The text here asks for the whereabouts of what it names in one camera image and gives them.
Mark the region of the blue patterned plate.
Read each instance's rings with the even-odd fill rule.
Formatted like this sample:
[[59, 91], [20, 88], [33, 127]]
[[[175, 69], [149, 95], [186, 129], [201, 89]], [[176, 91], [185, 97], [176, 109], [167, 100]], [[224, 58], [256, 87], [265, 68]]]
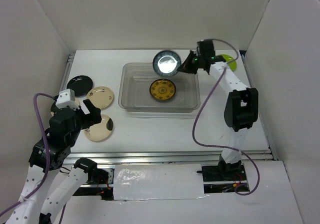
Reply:
[[158, 52], [152, 61], [155, 73], [161, 77], [170, 77], [178, 73], [181, 66], [180, 56], [172, 50], [162, 50]]

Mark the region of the yellow patterned plate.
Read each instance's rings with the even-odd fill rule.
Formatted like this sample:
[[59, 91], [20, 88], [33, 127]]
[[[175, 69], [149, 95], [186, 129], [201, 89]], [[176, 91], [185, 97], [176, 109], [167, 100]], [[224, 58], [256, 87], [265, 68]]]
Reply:
[[172, 100], [176, 92], [176, 85], [168, 79], [157, 79], [149, 87], [151, 97], [158, 102]]

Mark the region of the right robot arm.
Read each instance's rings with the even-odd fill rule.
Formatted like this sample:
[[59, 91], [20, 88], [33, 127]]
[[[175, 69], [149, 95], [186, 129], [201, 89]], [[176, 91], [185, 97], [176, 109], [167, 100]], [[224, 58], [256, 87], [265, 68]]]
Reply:
[[230, 69], [229, 62], [222, 56], [216, 55], [214, 39], [197, 42], [196, 50], [190, 51], [178, 71], [196, 74], [199, 69], [203, 69], [216, 79], [214, 88], [220, 86], [227, 94], [223, 117], [230, 130], [229, 143], [221, 146], [222, 153], [218, 165], [203, 170], [202, 173], [229, 180], [241, 172], [241, 150], [245, 137], [258, 119], [258, 90], [241, 82]]

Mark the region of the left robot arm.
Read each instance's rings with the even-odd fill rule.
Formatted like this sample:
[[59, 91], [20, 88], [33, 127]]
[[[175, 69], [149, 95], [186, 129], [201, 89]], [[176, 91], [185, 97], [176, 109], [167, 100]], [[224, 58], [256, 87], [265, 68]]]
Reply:
[[52, 193], [49, 192], [81, 130], [102, 120], [100, 109], [90, 100], [83, 103], [88, 114], [81, 108], [62, 108], [50, 119], [49, 128], [42, 129], [42, 138], [34, 145], [29, 158], [27, 178], [19, 201], [8, 208], [13, 211], [8, 224], [52, 224], [81, 185], [97, 181], [96, 162], [80, 158], [64, 181]]

